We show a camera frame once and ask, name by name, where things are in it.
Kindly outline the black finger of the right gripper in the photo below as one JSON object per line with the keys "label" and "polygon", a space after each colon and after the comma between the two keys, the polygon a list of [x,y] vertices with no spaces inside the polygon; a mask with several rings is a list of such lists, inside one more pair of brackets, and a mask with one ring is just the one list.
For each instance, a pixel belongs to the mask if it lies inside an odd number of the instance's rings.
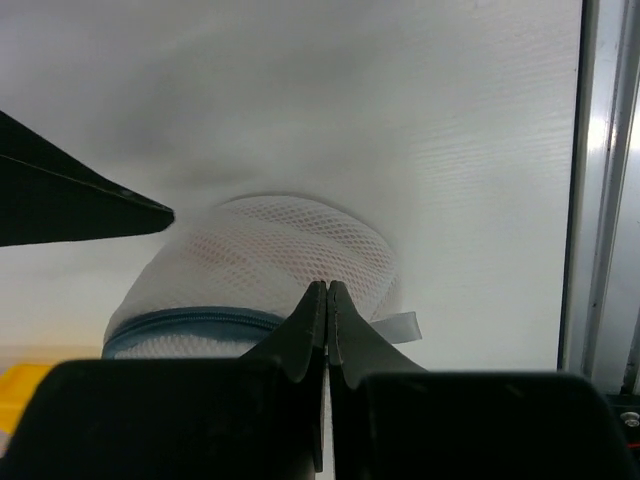
{"label": "black finger of the right gripper", "polygon": [[1,115],[1,245],[153,234],[174,211],[114,183]]}

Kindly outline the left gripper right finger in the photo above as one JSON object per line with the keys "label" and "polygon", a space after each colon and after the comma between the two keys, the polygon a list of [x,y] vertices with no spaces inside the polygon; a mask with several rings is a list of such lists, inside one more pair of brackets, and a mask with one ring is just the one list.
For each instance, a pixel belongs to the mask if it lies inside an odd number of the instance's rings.
{"label": "left gripper right finger", "polygon": [[635,479],[604,397],[559,372],[433,372],[327,297],[339,479]]}

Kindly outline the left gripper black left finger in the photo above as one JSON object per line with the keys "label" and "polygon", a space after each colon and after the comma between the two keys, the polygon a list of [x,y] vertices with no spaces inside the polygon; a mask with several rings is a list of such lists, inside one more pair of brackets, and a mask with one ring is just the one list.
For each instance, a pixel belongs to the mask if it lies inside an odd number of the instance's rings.
{"label": "left gripper black left finger", "polygon": [[75,360],[36,388],[5,479],[312,479],[323,468],[326,286],[237,359]]}

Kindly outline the clear mesh laundry bag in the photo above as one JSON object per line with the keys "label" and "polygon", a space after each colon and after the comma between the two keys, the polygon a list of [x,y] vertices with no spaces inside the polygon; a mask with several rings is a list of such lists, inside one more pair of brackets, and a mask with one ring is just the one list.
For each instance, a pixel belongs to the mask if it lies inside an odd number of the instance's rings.
{"label": "clear mesh laundry bag", "polygon": [[102,355],[237,358],[315,281],[344,283],[387,341],[420,338],[415,314],[395,307],[399,268],[379,233],[323,203],[271,195],[214,206],[174,234],[111,316]]}

